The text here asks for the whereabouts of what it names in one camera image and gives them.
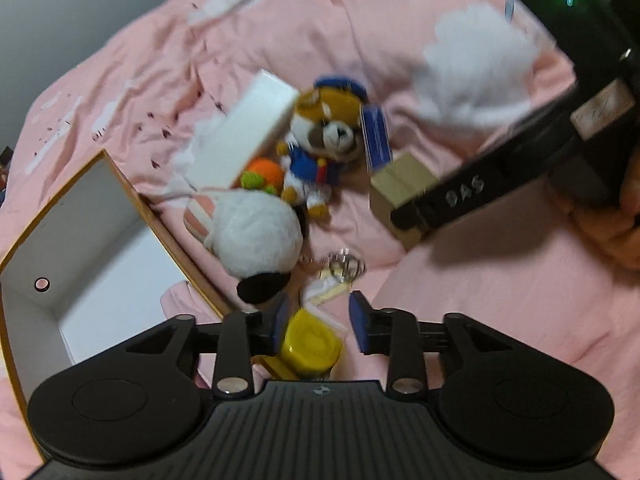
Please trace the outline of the person's right hand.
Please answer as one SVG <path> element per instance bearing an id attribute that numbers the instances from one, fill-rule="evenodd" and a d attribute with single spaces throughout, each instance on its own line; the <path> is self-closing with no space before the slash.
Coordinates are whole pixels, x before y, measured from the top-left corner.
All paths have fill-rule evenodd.
<path id="1" fill-rule="evenodd" d="M 550 196 L 570 219 L 577 232 L 603 255 L 623 268 L 639 270 L 639 151 L 628 162 L 620 191 L 620 206 L 614 209 L 589 209 L 579 205 L 551 184 Z"/>

